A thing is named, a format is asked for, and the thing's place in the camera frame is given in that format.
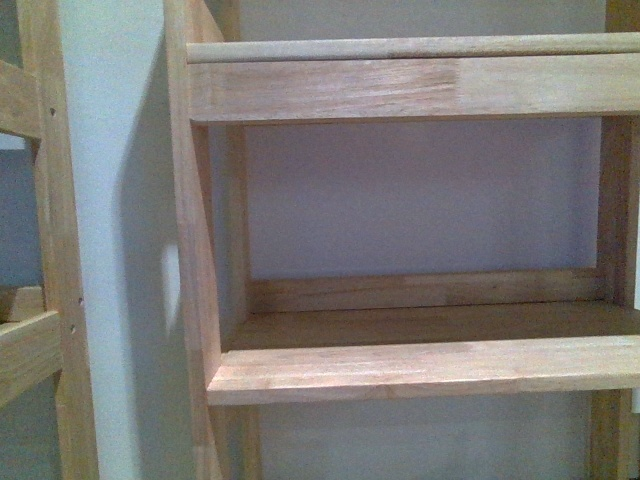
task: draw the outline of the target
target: wood grain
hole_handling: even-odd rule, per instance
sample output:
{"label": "wood grain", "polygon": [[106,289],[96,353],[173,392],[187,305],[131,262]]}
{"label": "wood grain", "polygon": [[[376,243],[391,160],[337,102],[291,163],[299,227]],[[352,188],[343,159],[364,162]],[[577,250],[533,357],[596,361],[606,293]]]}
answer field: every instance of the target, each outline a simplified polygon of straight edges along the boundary
{"label": "wood grain", "polygon": [[37,139],[41,136],[38,81],[0,60],[0,132]]}
{"label": "wood grain", "polygon": [[598,268],[605,297],[632,306],[635,297],[640,173],[640,117],[602,121]]}
{"label": "wood grain", "polygon": [[388,275],[251,283],[251,312],[558,302],[603,298],[594,268]]}
{"label": "wood grain", "polygon": [[640,53],[640,34],[374,38],[187,45],[187,61],[190,64],[603,53]]}
{"label": "wood grain", "polygon": [[21,322],[44,311],[42,287],[0,287],[0,324]]}
{"label": "wood grain", "polygon": [[[640,30],[640,3],[608,0],[607,32]],[[602,120],[598,266],[605,296],[633,308],[638,234],[640,131],[638,117]],[[631,392],[594,392],[591,409],[590,478],[629,478]]]}
{"label": "wood grain", "polygon": [[212,404],[621,389],[640,386],[640,336],[236,350]]}
{"label": "wood grain", "polygon": [[56,409],[62,477],[97,480],[98,454],[80,273],[78,227],[56,0],[18,0],[24,69],[39,83],[42,141],[34,178],[46,306],[60,314]]}
{"label": "wood grain", "polygon": [[187,41],[216,38],[212,19],[202,23],[200,0],[165,0],[165,37],[171,137],[178,218],[180,300],[191,402],[197,480],[223,479],[226,460],[216,449],[206,386],[220,364],[220,325],[213,255],[212,184],[208,132],[188,115]]}
{"label": "wood grain", "polygon": [[631,390],[591,394],[591,479],[629,479],[631,417]]}
{"label": "wood grain", "polygon": [[199,123],[640,112],[640,54],[201,64],[189,72]]}
{"label": "wood grain", "polygon": [[242,422],[242,478],[244,480],[262,480],[260,409],[257,406],[240,407],[238,414]]}
{"label": "wood grain", "polygon": [[62,365],[57,312],[0,325],[0,408]]}
{"label": "wood grain", "polygon": [[606,302],[266,313],[233,350],[636,335],[640,313]]}

